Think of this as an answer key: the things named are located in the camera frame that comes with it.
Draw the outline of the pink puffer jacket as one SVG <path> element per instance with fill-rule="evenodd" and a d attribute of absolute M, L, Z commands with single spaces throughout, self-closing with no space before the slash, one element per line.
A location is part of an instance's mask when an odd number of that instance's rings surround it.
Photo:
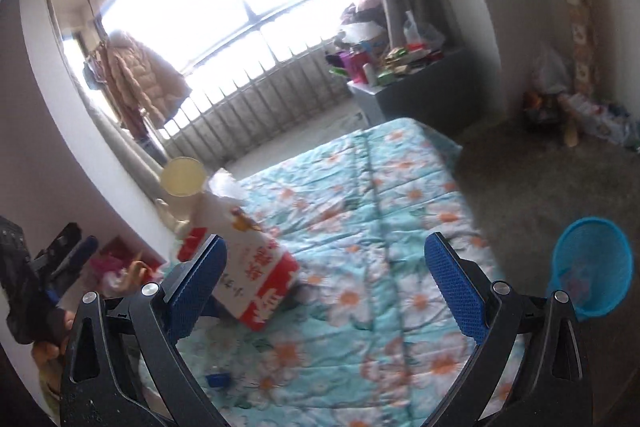
<path fill-rule="evenodd" d="M 104 51 L 124 104 L 142 112 L 156 129 L 165 127 L 191 94 L 186 78 L 160 54 L 120 30 L 108 35 Z"/>

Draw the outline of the coat rack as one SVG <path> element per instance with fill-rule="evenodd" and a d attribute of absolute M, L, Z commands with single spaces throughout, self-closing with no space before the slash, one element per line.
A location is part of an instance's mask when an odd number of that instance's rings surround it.
<path fill-rule="evenodd" d="M 101 15 L 96 12 L 92 0 L 85 0 L 85 2 L 87 13 L 81 10 L 78 12 L 84 19 L 86 26 L 92 28 L 96 44 L 92 49 L 89 49 L 87 39 L 80 30 L 74 33 L 74 38 L 84 54 L 85 64 L 92 70 L 93 80 L 86 81 L 86 83 L 90 89 L 100 90 L 103 93 L 105 100 L 110 104 L 117 117 L 119 129 L 126 131 L 134 143 L 140 146 L 141 150 L 155 160 L 158 165 L 165 166 L 168 158 L 152 140 L 141 110 L 129 107 L 116 87 L 111 65 L 108 62 L 107 33 L 103 27 Z"/>

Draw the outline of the Pepsi plastic bottle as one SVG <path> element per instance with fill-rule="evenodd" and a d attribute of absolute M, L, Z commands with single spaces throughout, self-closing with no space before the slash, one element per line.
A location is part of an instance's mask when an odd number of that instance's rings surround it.
<path fill-rule="evenodd" d="M 213 298 L 177 348 L 196 380 L 208 389 L 228 389 L 239 365 L 235 357 L 252 332 Z"/>

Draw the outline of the floral teal quilt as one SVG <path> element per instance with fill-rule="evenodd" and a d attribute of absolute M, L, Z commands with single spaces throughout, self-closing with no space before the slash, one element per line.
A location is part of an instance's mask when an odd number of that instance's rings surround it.
<path fill-rule="evenodd" d="M 442 233 L 491 279 L 495 256 L 454 182 L 460 148 L 410 118 L 355 131 L 245 178 L 248 211 L 300 273 L 242 342 L 233 426 L 419 426 L 473 350 L 424 261 Z"/>

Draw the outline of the white paper cup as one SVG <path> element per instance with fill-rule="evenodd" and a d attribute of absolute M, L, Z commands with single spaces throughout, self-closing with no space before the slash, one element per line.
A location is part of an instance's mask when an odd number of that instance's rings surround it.
<path fill-rule="evenodd" d="M 205 167 L 195 158 L 172 158 L 160 174 L 160 186 L 174 197 L 189 197 L 200 193 L 207 181 Z"/>

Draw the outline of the red white tissue box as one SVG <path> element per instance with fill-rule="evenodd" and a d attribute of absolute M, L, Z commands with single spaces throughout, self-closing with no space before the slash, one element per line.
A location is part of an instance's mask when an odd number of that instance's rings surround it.
<path fill-rule="evenodd" d="M 294 285 L 299 264 L 248 211 L 248 194 L 228 171 L 209 176 L 185 198 L 189 215 L 177 258 L 186 261 L 209 235 L 227 246 L 227 264 L 213 297 L 235 319 L 260 331 Z"/>

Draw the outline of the blue mesh trash basket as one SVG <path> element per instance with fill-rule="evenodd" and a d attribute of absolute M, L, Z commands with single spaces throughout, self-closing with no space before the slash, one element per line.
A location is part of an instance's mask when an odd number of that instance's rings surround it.
<path fill-rule="evenodd" d="M 605 317 L 626 298 L 634 278 L 634 254 L 612 221 L 587 217 L 561 234 L 551 257 L 547 294 L 565 291 L 579 322 Z"/>

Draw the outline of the white window radiator grille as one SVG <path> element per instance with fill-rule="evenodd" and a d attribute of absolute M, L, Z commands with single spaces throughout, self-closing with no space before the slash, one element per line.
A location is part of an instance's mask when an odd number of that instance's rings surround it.
<path fill-rule="evenodd" d="M 324 42 L 272 66 L 233 69 L 216 58 L 194 70 L 192 92 L 177 115 L 155 132 L 170 157 L 191 156 L 208 167 L 229 164 L 345 103 L 347 79 L 331 72 Z"/>

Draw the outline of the dark cluttered desk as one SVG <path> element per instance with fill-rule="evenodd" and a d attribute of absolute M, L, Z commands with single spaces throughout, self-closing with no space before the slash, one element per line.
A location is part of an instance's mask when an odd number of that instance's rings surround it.
<path fill-rule="evenodd" d="M 371 127 L 408 117 L 454 136 L 482 116 L 480 70 L 465 46 L 444 49 L 438 60 L 387 86 L 349 80 L 346 87 Z"/>

